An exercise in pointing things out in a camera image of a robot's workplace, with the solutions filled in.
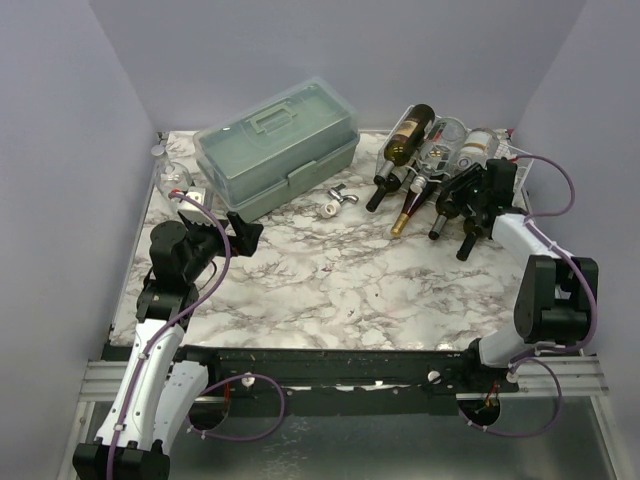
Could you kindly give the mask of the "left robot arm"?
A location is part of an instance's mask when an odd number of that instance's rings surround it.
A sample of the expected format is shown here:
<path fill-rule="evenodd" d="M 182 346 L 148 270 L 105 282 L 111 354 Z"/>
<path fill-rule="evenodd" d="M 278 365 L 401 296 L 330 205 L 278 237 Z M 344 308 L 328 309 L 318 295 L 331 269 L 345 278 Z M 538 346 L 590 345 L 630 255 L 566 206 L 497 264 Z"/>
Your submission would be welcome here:
<path fill-rule="evenodd" d="M 171 448 L 196 396 L 214 393 L 222 380 L 213 352 L 182 344 L 204 299 L 195 282 L 217 256 L 252 256 L 262 231 L 235 212 L 205 224 L 181 217 L 151 231 L 152 267 L 137 300 L 129 360 L 95 438 L 75 448 L 79 478 L 168 477 Z"/>

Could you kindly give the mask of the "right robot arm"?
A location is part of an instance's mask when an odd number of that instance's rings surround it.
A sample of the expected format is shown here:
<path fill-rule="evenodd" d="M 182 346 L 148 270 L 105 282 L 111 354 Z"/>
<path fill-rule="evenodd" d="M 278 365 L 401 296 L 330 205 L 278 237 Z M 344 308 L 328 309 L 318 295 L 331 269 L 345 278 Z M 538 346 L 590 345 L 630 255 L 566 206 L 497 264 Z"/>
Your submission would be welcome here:
<path fill-rule="evenodd" d="M 516 171 L 506 158 L 474 164 L 444 182 L 436 201 L 438 226 L 464 219 L 458 260 L 487 238 L 523 268 L 512 325 L 475 340 L 469 348 L 476 358 L 460 367 L 462 384 L 474 392 L 494 383 L 495 368 L 514 370 L 540 352 L 582 349 L 597 326 L 597 263 L 560 247 L 537 227 L 535 214 L 514 205 Z"/>

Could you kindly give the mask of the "round clear bottle dark label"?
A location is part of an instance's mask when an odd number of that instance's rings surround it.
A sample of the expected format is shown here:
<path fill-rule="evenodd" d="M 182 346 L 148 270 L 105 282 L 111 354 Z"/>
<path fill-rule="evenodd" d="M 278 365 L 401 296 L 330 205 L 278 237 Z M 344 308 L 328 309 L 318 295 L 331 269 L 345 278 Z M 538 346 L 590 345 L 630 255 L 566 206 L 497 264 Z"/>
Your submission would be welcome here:
<path fill-rule="evenodd" d="M 184 193 L 189 190 L 193 181 L 186 166 L 172 161 L 161 144 L 151 148 L 151 155 L 156 161 L 154 183 L 165 200 L 170 200 L 169 194 L 174 191 Z"/>

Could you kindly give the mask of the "clear bottle white label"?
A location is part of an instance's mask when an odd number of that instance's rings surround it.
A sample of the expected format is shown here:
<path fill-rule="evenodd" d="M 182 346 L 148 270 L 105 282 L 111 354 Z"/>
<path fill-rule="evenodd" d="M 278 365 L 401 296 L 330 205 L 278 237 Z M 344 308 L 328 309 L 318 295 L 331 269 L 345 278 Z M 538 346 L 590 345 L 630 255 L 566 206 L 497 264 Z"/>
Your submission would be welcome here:
<path fill-rule="evenodd" d="M 448 161 L 448 173 L 451 176 L 457 175 L 472 164 L 481 164 L 484 167 L 487 160 L 495 156 L 499 144 L 499 137 L 494 130 L 489 128 L 471 130 L 462 146 Z"/>

